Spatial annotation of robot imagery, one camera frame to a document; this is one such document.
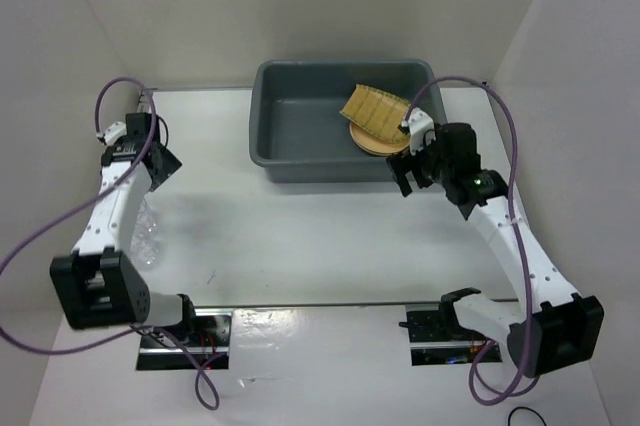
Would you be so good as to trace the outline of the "yellow plate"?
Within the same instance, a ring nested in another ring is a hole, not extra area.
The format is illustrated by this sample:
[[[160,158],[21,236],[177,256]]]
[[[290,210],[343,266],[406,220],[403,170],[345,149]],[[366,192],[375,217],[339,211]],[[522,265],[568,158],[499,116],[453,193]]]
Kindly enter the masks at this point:
[[[349,133],[354,143],[360,149],[373,156],[390,156],[401,152],[409,145],[408,139],[404,139],[398,143],[385,142],[354,123],[349,124]]]

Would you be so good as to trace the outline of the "woven bamboo tray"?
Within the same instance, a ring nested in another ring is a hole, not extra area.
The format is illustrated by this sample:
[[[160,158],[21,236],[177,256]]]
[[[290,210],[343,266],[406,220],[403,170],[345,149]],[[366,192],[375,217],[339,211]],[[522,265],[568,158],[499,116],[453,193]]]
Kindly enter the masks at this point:
[[[387,144],[408,141],[408,134],[400,124],[410,102],[380,89],[357,84],[340,114],[371,136]]]

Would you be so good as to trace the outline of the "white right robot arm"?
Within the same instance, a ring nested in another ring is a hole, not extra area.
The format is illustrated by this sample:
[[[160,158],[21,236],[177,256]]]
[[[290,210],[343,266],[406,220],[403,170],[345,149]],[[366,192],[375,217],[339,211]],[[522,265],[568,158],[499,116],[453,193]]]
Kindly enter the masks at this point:
[[[504,345],[524,376],[534,378],[592,358],[604,307],[583,296],[560,273],[529,229],[509,186],[481,165],[477,137],[466,123],[402,121],[409,144],[387,159],[403,196],[413,177],[420,188],[437,184],[479,232],[517,294],[508,307],[479,289],[444,294],[438,327],[450,339],[474,331]]]

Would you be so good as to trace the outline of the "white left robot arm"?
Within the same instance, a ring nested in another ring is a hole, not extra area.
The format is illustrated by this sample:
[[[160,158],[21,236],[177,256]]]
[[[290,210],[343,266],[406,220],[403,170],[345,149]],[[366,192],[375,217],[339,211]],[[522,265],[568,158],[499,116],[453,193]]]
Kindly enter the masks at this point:
[[[149,113],[131,113],[122,133],[105,136],[100,191],[112,191],[93,207],[71,253],[52,260],[49,274],[72,329],[161,327],[184,346],[199,333],[192,301],[186,294],[153,293],[130,258],[146,194],[182,166],[151,130],[153,121]]]

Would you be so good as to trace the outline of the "grey plastic bin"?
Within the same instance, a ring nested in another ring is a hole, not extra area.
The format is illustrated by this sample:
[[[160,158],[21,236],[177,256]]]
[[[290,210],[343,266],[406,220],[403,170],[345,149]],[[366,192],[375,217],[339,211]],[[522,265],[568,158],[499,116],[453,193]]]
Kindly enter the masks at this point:
[[[413,100],[434,77],[419,59],[267,61],[252,89],[250,158],[274,183],[388,182],[385,159],[356,145],[340,111],[359,84]]]

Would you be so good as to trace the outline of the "clear glass cup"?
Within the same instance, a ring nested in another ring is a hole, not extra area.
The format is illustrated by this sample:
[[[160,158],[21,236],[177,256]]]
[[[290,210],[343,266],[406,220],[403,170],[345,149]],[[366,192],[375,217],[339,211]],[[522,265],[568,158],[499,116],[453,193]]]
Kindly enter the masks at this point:
[[[152,270],[160,256],[158,215],[143,199],[137,213],[130,247],[133,264],[143,271]]]

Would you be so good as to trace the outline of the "aluminium table edge rail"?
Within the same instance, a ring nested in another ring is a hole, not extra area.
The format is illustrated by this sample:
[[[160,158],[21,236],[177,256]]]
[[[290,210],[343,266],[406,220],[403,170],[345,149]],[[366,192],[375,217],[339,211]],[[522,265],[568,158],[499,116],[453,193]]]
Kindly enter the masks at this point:
[[[159,120],[153,94],[140,92],[148,109],[130,113],[122,124],[104,131],[106,150],[101,158],[100,201],[94,210],[104,233],[123,242],[130,237],[148,193],[158,185]]]

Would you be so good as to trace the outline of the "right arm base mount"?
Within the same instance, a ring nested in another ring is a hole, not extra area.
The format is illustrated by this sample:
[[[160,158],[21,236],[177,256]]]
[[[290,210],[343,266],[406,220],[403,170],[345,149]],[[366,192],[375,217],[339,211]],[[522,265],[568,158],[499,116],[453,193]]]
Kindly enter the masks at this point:
[[[407,333],[413,366],[471,364],[488,342],[475,331],[451,332],[435,303],[407,305],[398,326]]]

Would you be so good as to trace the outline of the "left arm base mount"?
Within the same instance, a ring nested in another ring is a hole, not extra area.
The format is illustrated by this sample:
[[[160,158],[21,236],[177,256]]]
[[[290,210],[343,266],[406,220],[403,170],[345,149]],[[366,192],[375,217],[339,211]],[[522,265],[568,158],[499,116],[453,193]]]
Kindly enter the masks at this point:
[[[207,370],[227,370],[232,332],[231,309],[199,308],[191,331],[175,331],[179,342]],[[186,371],[193,365],[184,352],[158,332],[143,333],[136,361],[137,371]]]

